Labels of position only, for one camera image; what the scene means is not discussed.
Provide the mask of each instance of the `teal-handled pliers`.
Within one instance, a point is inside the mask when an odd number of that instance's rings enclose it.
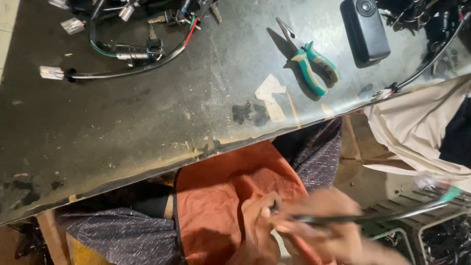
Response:
[[[281,19],[278,17],[276,18],[276,21],[278,21],[278,24],[280,24],[283,34],[295,51],[294,57],[291,59],[291,61],[299,62],[304,78],[308,82],[308,85],[312,91],[321,97],[326,95],[327,89],[314,78],[314,72],[312,71],[309,60],[319,64],[323,69],[325,69],[330,81],[333,84],[338,83],[341,80],[339,70],[337,70],[331,61],[314,50],[313,41],[310,43],[301,41],[298,39],[298,35],[285,22],[281,21]]]

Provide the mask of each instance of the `beige fabric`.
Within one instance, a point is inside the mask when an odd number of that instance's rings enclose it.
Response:
[[[376,140],[417,170],[408,174],[428,172],[438,178],[468,179],[471,170],[439,159],[439,148],[448,123],[470,92],[471,75],[465,75],[365,108],[365,114]],[[389,166],[368,167],[404,173]]]

